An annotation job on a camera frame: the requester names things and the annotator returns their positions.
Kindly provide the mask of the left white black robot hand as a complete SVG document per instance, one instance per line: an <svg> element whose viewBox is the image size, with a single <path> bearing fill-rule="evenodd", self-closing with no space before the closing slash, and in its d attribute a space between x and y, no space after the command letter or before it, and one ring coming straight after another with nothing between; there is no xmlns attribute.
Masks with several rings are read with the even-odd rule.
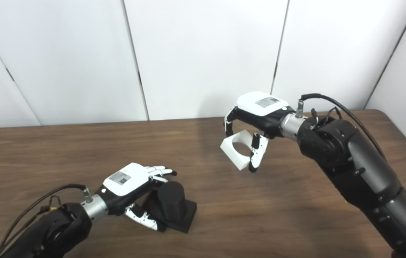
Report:
<svg viewBox="0 0 406 258"><path fill-rule="evenodd" d="M167 175L177 176L178 173L165 166L130 163L108 176L95 192L95 196L104 202L107 215L125 215L147 228L164 232L166 226L136 204L136 201L167 183L168 180L165 178Z"/></svg>

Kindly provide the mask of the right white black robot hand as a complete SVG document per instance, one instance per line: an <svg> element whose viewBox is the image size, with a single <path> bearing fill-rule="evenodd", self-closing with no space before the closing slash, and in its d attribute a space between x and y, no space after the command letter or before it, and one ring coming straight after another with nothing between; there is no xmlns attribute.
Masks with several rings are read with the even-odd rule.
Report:
<svg viewBox="0 0 406 258"><path fill-rule="evenodd" d="M295 110L279 98L264 92L249 92L240 96L224 118L224 129L227 137L233 133L233 122L242 121L255 127L251 140L249 171L255 173L266 152L268 141L276 137L285 137L283 120Z"/></svg>

